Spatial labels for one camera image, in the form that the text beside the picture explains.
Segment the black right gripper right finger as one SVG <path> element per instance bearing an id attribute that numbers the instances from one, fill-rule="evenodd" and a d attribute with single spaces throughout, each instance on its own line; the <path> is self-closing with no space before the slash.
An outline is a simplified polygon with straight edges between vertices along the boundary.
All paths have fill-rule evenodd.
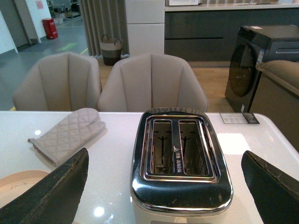
<path id="1" fill-rule="evenodd" d="M 299 181 L 251 151 L 241 167 L 247 187 L 265 224 L 299 222 Z"/>

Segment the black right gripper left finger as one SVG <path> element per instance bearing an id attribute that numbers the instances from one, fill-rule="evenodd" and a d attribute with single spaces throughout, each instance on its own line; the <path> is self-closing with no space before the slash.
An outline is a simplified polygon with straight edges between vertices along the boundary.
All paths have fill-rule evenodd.
<path id="1" fill-rule="evenodd" d="M 88 176 L 86 148 L 0 209 L 2 224 L 71 224 Z"/>

